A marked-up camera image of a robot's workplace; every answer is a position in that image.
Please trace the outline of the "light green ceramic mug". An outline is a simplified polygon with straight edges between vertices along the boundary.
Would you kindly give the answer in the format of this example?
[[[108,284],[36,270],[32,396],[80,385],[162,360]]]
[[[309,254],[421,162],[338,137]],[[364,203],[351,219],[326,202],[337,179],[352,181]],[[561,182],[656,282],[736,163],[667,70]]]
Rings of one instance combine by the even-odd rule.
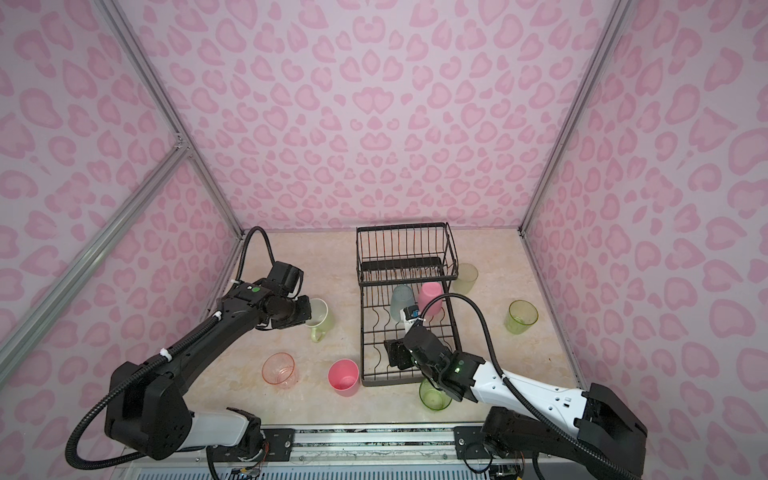
[[[310,339],[313,343],[319,343],[334,328],[334,316],[327,302],[321,298],[310,300],[311,315],[305,322],[310,329]]]

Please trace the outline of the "frosted teal textured cup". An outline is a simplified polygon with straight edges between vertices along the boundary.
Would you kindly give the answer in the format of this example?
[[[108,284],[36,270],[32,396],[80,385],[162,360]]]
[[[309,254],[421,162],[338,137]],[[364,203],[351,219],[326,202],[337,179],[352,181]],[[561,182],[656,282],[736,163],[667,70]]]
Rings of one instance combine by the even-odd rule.
[[[390,297],[390,317],[396,323],[402,323],[404,309],[416,304],[414,291],[410,285],[401,284],[394,287]]]

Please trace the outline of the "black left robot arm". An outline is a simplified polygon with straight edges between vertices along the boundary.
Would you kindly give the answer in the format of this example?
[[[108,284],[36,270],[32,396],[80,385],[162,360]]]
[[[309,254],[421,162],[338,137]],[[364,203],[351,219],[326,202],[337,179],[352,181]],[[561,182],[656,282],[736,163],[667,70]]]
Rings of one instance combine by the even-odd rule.
[[[110,386],[126,388],[106,407],[105,434],[155,460],[214,446],[230,447],[243,459],[262,455],[265,440],[259,417],[234,407],[194,412],[184,396],[241,336],[309,320],[310,301],[300,292],[303,276],[299,268],[276,262],[267,277],[231,287],[214,313],[171,347],[140,365],[125,362],[118,367]]]

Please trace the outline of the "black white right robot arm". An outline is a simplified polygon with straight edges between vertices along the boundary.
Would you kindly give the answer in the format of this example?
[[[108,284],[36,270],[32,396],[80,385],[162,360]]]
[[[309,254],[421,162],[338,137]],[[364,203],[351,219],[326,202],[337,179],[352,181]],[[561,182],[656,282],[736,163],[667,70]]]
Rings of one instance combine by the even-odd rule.
[[[490,407],[484,443],[498,456],[544,453],[583,465],[596,479],[639,479],[648,429],[610,388],[545,384],[452,351],[420,323],[384,343],[389,364],[418,368],[438,391]]]

